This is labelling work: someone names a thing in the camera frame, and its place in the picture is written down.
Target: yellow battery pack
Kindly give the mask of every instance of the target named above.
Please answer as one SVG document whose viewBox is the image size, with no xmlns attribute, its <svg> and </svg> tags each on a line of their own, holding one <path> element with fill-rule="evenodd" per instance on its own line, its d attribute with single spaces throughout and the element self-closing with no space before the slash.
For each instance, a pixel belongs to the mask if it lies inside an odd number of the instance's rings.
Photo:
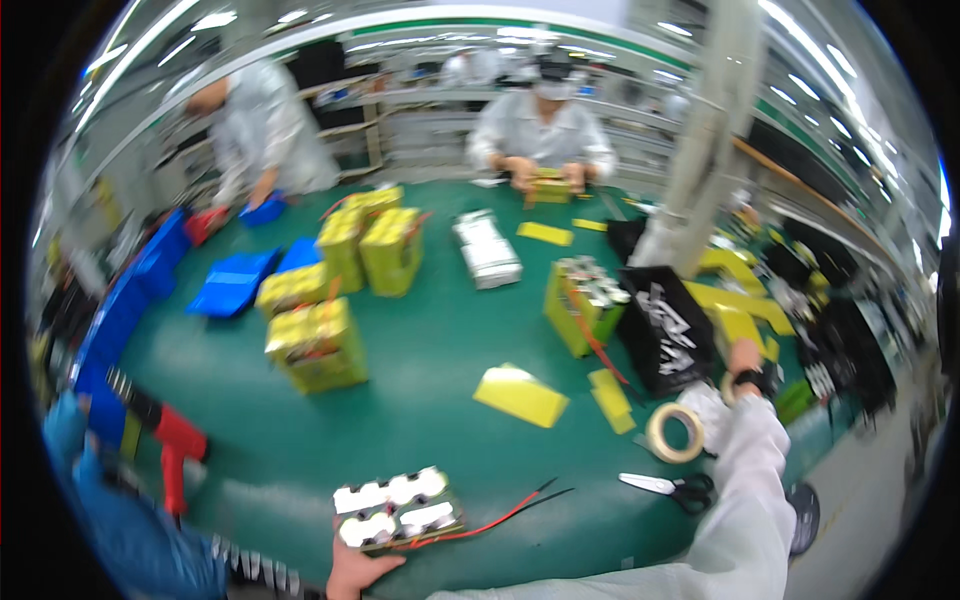
<svg viewBox="0 0 960 600">
<path fill-rule="evenodd" d="M 374 294 L 405 295 L 423 260 L 420 210 L 388 208 L 380 213 L 360 241 L 360 256 Z"/>
<path fill-rule="evenodd" d="M 267 326 L 265 352 L 303 394 L 368 379 L 366 352 L 346 298 L 275 316 Z"/>
<path fill-rule="evenodd" d="M 301 304 L 326 300 L 329 280 L 326 263 L 300 267 L 273 274 L 263 280 L 254 304 L 269 321 L 277 314 L 293 310 Z"/>
<path fill-rule="evenodd" d="M 317 248 L 324 254 L 326 277 L 340 276 L 340 291 L 350 294 L 363 289 L 364 274 L 357 253 L 363 213 L 356 209 L 334 212 L 324 221 Z"/>
</svg>

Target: scissors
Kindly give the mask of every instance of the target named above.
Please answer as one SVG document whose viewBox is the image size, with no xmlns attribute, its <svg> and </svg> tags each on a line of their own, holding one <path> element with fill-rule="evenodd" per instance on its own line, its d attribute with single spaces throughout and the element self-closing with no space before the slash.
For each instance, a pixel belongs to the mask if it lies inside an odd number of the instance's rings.
<svg viewBox="0 0 960 600">
<path fill-rule="evenodd" d="M 670 496 L 688 515 L 699 515 L 713 504 L 709 496 L 713 491 L 713 480 L 703 473 L 693 473 L 673 481 L 631 473 L 620 473 L 618 478 L 635 488 Z"/>
</svg>

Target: masking tape roll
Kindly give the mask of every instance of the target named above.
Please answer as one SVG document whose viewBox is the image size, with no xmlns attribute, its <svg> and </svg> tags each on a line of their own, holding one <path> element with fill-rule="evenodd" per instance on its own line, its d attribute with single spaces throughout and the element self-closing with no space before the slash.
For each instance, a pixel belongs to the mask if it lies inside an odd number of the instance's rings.
<svg viewBox="0 0 960 600">
<path fill-rule="evenodd" d="M 686 426 L 689 445 L 684 450 L 670 447 L 663 438 L 663 424 L 667 419 L 679 420 Z M 647 421 L 647 443 L 654 455 L 673 465 L 689 463 L 704 449 L 704 426 L 696 413 L 676 402 L 662 404 Z"/>
</svg>

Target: green stripe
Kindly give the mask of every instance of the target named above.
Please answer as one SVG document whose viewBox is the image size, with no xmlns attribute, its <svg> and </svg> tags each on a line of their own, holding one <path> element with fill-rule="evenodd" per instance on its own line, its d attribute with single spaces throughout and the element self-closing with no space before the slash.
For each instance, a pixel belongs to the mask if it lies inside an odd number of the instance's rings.
<svg viewBox="0 0 960 600">
<path fill-rule="evenodd" d="M 856 181 L 854 181 L 846 171 L 833 159 L 822 146 L 817 144 L 816 141 L 810 134 L 805 132 L 799 125 L 794 123 L 783 114 L 779 109 L 774 108 L 769 102 L 763 100 L 762 98 L 756 99 L 756 109 L 767 115 L 774 121 L 780 123 L 791 135 L 793 135 L 797 140 L 806 146 L 806 148 L 820 158 L 827 168 L 835 175 L 840 181 L 844 182 L 847 188 L 860 200 L 866 203 L 870 203 L 870 199 L 867 197 L 866 192 L 863 191 Z"/>
<path fill-rule="evenodd" d="M 436 25 L 493 25 L 495 27 L 529 27 L 532 28 L 537 23 L 533 21 L 520 21 L 517 19 L 490 19 L 490 18 L 481 18 L 481 17 L 456 17 L 456 18 L 436 18 L 436 19 L 417 19 L 412 21 L 399 21 L 397 23 L 386 23 L 383 25 L 373 25 L 371 27 L 361 27 L 359 29 L 353 30 L 355 36 L 361 36 L 364 34 L 377 34 L 381 32 L 388 32 L 397 29 L 411 29 L 414 27 L 430 27 Z M 600 41 L 605 44 L 610 44 L 611 46 L 616 46 L 618 48 L 623 48 L 625 50 L 630 50 L 638 54 L 650 57 L 654 60 L 659 60 L 670 66 L 677 67 L 683 71 L 689 71 L 692 69 L 692 65 L 688 62 L 683 62 L 682 60 L 674 59 L 671 56 L 665 55 L 663 52 L 654 50 L 652 48 L 647 48 L 646 46 L 641 46 L 639 44 L 627 41 L 626 39 L 620 39 L 619 37 L 605 36 L 603 34 L 597 34 L 595 32 L 590 32 L 583 29 L 577 29 L 575 27 L 566 27 L 565 25 L 548 25 L 547 29 L 552 32 L 557 32 L 558 34 L 567 34 L 569 36 L 579 36 L 585 37 L 586 39 L 593 39 L 595 41 Z"/>
</svg>

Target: green workbench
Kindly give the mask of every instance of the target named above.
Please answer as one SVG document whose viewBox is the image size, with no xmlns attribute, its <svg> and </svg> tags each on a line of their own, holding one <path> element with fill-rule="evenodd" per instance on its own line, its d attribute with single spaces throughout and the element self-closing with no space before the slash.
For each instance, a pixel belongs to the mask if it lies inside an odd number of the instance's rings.
<svg viewBox="0 0 960 600">
<path fill-rule="evenodd" d="M 618 266 L 604 233 L 570 223 L 605 220 L 610 213 L 601 200 L 523 210 L 507 186 L 437 181 L 404 187 L 405 205 L 433 211 L 413 288 L 401 299 L 375 297 L 369 288 L 348 296 L 368 353 L 367 384 L 302 396 L 268 364 L 266 323 L 258 311 L 225 321 L 184 313 L 215 260 L 315 237 L 318 217 L 362 189 L 357 186 L 313 194 L 259 228 L 234 220 L 183 259 L 173 296 L 144 314 L 120 367 L 212 441 L 206 467 L 188 464 L 185 470 L 187 520 L 322 582 L 330 566 L 333 492 L 345 483 L 437 465 L 449 474 L 470 527 L 502 516 L 551 477 L 560 477 L 553 490 L 576 491 L 475 538 L 410 552 L 407 564 L 383 578 L 374 595 L 422 598 L 437 589 L 580 577 L 667 561 L 684 551 L 697 519 L 616 476 L 679 477 L 709 459 L 667 465 L 631 442 L 659 402 L 635 405 L 639 428 L 614 435 L 587 380 L 603 368 L 600 360 L 572 358 L 541 314 L 550 261 L 586 253 L 608 268 Z M 612 192 L 619 202 L 620 194 Z M 477 291 L 450 225 L 456 214 L 485 207 L 494 210 L 519 254 L 523 277 Z M 573 244 L 518 237 L 524 221 L 571 229 Z M 618 340 L 608 354 L 640 387 Z M 570 398 L 555 427 L 541 429 L 471 398 L 484 371 L 508 361 Z M 682 432 L 668 429 L 667 435 L 682 444 Z M 160 497 L 159 448 L 149 436 L 135 466 Z"/>
</svg>

